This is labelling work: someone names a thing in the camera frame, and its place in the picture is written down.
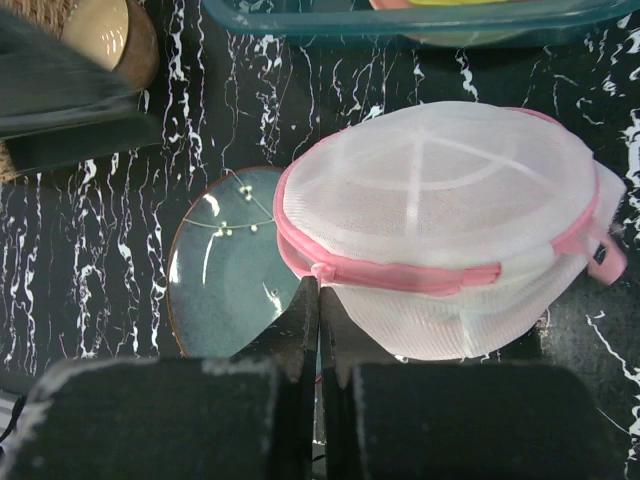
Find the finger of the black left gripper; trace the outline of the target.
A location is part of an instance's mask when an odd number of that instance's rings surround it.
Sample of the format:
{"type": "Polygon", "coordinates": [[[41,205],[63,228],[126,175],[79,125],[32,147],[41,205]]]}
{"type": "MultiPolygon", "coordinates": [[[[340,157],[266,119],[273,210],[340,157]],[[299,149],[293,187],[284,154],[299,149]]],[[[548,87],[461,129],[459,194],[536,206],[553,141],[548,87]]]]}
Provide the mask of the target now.
{"type": "Polygon", "coordinates": [[[1,175],[17,178],[160,141],[120,75],[61,40],[70,9],[1,12],[1,175]]]}

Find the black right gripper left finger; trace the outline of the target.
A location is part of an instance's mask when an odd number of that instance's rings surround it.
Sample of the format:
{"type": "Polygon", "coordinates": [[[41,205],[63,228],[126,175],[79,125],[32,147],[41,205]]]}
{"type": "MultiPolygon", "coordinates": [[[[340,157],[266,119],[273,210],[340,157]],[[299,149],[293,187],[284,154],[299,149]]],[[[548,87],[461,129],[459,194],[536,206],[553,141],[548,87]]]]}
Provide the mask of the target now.
{"type": "Polygon", "coordinates": [[[229,359],[65,360],[34,385],[5,479],[307,479],[319,288],[229,359]]]}

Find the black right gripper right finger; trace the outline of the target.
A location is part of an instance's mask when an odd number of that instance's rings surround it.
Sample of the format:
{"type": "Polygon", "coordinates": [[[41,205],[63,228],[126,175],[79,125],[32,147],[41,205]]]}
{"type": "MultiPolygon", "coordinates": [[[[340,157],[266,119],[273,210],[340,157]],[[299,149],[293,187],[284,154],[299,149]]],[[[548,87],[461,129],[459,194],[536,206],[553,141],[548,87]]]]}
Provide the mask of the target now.
{"type": "Polygon", "coordinates": [[[403,363],[319,294],[330,479],[619,479],[587,387],[536,361],[403,363]]]}

